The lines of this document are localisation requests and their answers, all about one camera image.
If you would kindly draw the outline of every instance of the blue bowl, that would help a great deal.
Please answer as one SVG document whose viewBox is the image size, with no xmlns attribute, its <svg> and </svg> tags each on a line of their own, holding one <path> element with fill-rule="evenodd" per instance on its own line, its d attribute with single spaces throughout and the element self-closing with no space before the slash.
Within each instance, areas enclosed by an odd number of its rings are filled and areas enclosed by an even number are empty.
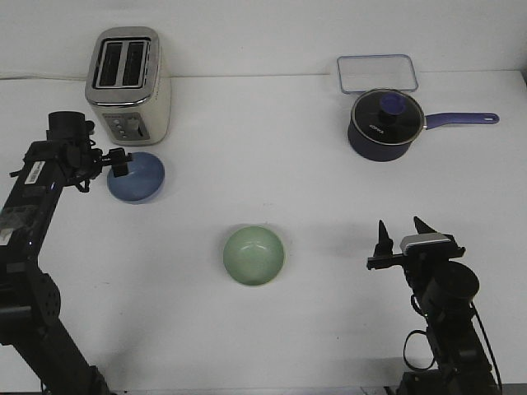
<svg viewBox="0 0 527 395">
<path fill-rule="evenodd" d="M 157 156 L 148 152 L 134 152 L 128 162 L 128 174 L 114 177 L 108 173 L 108 189 L 119 200 L 128 203 L 144 203 L 153 198 L 165 179 L 165 166 Z"/>
</svg>

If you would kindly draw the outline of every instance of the green bowl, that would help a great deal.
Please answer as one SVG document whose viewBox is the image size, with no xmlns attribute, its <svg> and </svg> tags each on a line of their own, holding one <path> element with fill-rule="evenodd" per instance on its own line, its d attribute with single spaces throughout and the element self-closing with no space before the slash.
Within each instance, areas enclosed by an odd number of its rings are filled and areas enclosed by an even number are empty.
<svg viewBox="0 0 527 395">
<path fill-rule="evenodd" d="M 282 242 L 271 230 L 246 226 L 227 240 L 223 264 L 239 283 L 261 286 L 280 272 L 284 256 Z"/>
</svg>

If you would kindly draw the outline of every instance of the lid knob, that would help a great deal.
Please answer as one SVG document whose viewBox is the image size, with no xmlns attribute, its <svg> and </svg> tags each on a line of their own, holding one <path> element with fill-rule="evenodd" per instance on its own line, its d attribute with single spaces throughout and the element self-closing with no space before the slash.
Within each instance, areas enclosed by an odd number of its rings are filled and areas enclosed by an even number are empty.
<svg viewBox="0 0 527 395">
<path fill-rule="evenodd" d="M 380 108 L 390 115 L 401 115 L 406 110 L 406 99 L 398 92 L 384 93 L 380 97 Z"/>
</svg>

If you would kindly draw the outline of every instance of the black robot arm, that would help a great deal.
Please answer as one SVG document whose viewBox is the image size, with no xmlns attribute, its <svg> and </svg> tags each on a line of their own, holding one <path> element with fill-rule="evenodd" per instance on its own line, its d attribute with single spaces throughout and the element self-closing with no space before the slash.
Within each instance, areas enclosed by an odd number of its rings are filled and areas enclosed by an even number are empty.
<svg viewBox="0 0 527 395">
<path fill-rule="evenodd" d="M 399 265 L 412 288 L 412 305 L 427 321 L 426 336 L 438 369 L 407 372 L 398 395 L 497 395 L 492 367 L 472 324 L 472 299 L 479 282 L 465 265 L 451 261 L 464 254 L 452 235 L 443 235 L 415 217 L 417 235 L 393 241 L 379 224 L 379 242 L 368 269 Z"/>
<path fill-rule="evenodd" d="M 107 156 L 94 148 L 84 114 L 49 115 L 47 140 L 33 142 L 0 212 L 0 342 L 13 345 L 53 395 L 108 395 L 58 319 L 60 293 L 38 266 L 38 254 L 64 187 L 88 192 L 105 165 L 128 173 L 122 148 Z"/>
</svg>

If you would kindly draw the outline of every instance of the clear plastic lid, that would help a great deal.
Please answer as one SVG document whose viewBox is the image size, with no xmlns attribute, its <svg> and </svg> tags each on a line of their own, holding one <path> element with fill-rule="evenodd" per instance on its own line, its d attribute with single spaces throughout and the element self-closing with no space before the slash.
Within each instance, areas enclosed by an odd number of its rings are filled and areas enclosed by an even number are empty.
<svg viewBox="0 0 527 395">
<path fill-rule="evenodd" d="M 340 90 L 345 94 L 376 88 L 413 92 L 419 87 L 408 55 L 341 56 L 337 65 Z"/>
</svg>

